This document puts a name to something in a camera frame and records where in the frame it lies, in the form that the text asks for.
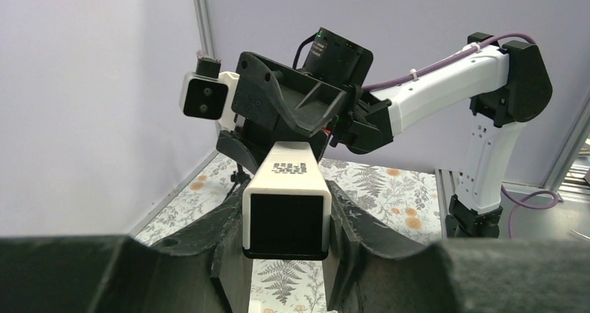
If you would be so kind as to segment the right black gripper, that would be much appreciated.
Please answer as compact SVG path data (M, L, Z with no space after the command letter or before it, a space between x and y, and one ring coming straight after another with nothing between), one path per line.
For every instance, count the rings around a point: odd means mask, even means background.
M321 157L355 90L336 88L250 51L241 53L236 73L232 110L246 120L241 138L220 131L216 150L252 174L277 141L308 142Z

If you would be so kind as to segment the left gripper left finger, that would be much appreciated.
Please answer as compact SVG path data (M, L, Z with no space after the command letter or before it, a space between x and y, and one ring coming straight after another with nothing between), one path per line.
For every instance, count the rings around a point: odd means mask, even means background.
M1 240L2 312L247 312L241 189L151 246L123 235Z

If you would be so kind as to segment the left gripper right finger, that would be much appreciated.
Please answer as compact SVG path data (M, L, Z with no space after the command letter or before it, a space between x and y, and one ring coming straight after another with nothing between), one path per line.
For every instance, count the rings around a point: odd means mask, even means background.
M589 245L445 239L429 245L361 209L335 182L323 262L338 312L588 312Z

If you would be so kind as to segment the white rectangular stick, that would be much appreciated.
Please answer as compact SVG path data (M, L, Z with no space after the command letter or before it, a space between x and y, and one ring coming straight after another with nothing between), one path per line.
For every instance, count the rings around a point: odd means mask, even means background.
M326 312L330 208L310 145L275 143L242 195L243 252L264 312Z

